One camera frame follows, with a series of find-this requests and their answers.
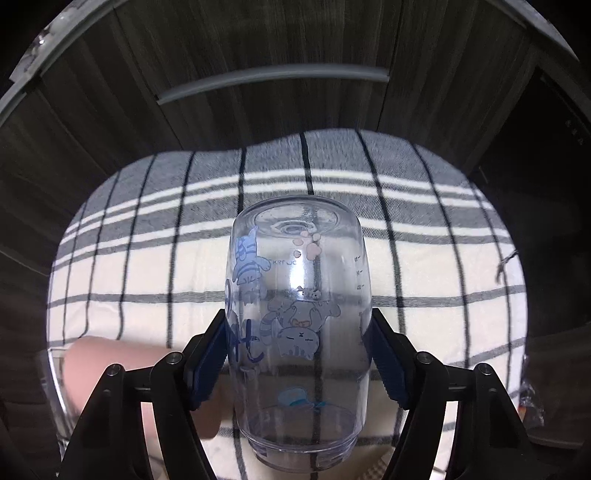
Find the checkered fabric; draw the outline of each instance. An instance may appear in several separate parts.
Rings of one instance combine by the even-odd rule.
[[[394,330],[446,364],[490,363],[517,401],[527,307],[518,257],[502,262],[514,251],[509,233],[450,164],[406,140],[366,131],[161,153],[116,173],[80,208],[60,243],[48,299],[50,347],[95,335],[182,349],[224,307],[236,214],[296,193],[330,197],[357,214],[373,304]],[[351,458],[312,479],[358,478],[395,446],[404,414],[372,368],[368,416]],[[228,381],[220,376],[231,395]],[[454,407],[433,478],[447,465]],[[204,442],[219,478],[305,478],[258,462],[231,408],[224,415],[218,436]]]

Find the blue cartoon cat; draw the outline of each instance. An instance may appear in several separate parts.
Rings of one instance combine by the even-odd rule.
[[[273,324],[278,323],[277,346],[281,355],[302,356],[308,360],[318,350],[317,332],[326,317],[338,317],[340,308],[332,300],[293,300],[274,297],[267,306],[269,312],[262,318],[259,337],[265,345],[271,343]]]
[[[235,257],[236,265],[232,273],[232,281],[237,281],[236,285],[243,285],[258,280],[262,277],[261,270],[268,271],[271,268],[271,262],[264,257],[258,257],[256,254],[256,232],[257,226],[254,226],[248,235],[238,238],[236,241]]]

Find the metal screw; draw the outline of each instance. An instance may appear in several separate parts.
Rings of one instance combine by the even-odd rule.
[[[183,354],[181,352],[170,352],[166,356],[166,363],[174,365],[179,363],[183,359]]]
[[[110,377],[114,377],[115,375],[117,375],[119,372],[121,372],[121,365],[119,364],[113,364],[113,365],[109,365],[107,367],[107,375],[109,375]]]
[[[478,370],[484,375],[492,375],[493,369],[489,364],[479,364]]]
[[[433,355],[429,352],[419,352],[417,353],[417,360],[424,365],[428,365],[433,362]]]

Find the sleeping cat face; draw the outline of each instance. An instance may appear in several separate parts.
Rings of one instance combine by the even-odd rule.
[[[284,328],[277,334],[277,346],[281,356],[301,356],[312,360],[319,346],[318,335],[309,328]]]

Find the gray cartoon cat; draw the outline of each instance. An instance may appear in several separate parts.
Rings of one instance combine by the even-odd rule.
[[[340,308],[333,300],[293,300],[274,297],[269,301],[267,313],[261,320],[259,336],[269,345],[275,321],[281,326],[277,333],[277,346],[281,355],[302,356],[308,360],[318,350],[317,332],[326,317],[338,317]]]

